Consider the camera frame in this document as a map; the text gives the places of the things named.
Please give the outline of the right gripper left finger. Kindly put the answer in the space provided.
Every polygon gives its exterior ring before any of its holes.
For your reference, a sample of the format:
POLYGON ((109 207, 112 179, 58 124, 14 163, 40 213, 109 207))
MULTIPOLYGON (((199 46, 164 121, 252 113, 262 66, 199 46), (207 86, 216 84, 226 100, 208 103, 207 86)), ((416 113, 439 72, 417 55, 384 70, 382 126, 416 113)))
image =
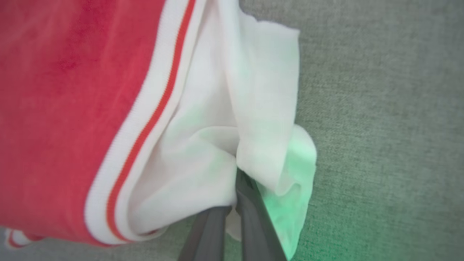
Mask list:
POLYGON ((179 254, 179 261, 223 261, 225 221, 231 206, 218 206, 196 215, 179 254))

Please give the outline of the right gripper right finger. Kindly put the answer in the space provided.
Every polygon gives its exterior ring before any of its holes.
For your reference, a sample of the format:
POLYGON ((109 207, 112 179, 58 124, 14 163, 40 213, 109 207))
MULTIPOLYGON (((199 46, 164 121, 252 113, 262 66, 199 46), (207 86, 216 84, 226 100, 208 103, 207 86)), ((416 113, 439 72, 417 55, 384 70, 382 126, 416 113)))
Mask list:
POLYGON ((236 209, 241 218, 242 260, 286 261, 257 183, 241 169, 237 169, 236 193, 236 209))

